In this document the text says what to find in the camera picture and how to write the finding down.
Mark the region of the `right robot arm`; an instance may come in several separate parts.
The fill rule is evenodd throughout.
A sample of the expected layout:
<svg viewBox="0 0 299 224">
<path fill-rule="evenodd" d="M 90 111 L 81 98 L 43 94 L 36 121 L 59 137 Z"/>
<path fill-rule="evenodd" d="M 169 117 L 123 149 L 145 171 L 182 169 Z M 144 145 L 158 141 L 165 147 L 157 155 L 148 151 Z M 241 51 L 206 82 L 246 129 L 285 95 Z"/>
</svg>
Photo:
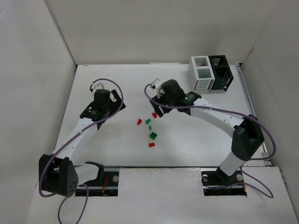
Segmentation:
<svg viewBox="0 0 299 224">
<path fill-rule="evenodd" d="M 149 101 L 159 117 L 176 109 L 208 122 L 231 137 L 231 151 L 215 172 L 219 182 L 228 183 L 264 142 L 261 127 L 251 114 L 220 109 L 193 91 L 184 93 L 174 79 L 164 83 L 155 79 L 148 86 L 156 92 Z"/>
</svg>

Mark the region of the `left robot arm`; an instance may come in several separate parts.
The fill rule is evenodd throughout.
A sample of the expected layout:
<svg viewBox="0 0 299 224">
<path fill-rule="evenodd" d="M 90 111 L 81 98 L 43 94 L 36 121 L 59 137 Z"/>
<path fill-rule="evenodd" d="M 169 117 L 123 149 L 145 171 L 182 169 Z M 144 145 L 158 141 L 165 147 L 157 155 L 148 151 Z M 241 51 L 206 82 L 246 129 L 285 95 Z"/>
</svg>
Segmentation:
<svg viewBox="0 0 299 224">
<path fill-rule="evenodd" d="M 43 192 L 47 191 L 48 196 L 71 197 L 80 185 L 107 185 L 103 165 L 92 161 L 79 163 L 78 156 L 105 121 L 125 107 L 122 91 L 98 89 L 93 92 L 93 101 L 81 113 L 67 141 L 39 159 L 40 196 L 46 197 Z"/>
</svg>

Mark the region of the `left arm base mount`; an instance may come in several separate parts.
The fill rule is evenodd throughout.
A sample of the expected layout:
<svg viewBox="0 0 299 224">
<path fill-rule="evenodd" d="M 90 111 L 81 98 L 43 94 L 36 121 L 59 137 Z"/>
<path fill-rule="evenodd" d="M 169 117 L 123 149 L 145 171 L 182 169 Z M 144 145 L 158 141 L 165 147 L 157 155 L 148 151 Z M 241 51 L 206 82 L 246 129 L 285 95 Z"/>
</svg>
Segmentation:
<svg viewBox="0 0 299 224">
<path fill-rule="evenodd" d="M 83 184 L 87 186 L 89 196 L 118 196 L 118 168 L 105 168 L 102 164 L 89 161 L 82 166 L 76 166 L 75 171 L 78 175 L 75 196 L 86 195 L 86 187 Z"/>
</svg>

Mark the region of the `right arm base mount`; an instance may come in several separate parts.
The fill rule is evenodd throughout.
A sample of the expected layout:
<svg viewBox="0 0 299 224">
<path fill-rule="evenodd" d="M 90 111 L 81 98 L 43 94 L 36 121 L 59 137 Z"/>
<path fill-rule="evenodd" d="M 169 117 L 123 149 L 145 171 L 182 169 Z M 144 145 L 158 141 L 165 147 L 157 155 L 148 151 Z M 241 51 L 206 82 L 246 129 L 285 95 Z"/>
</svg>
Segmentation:
<svg viewBox="0 0 299 224">
<path fill-rule="evenodd" d="M 201 172 L 204 196 L 246 196 L 243 175 L 240 170 L 232 176 L 221 175 L 216 170 Z"/>
</svg>

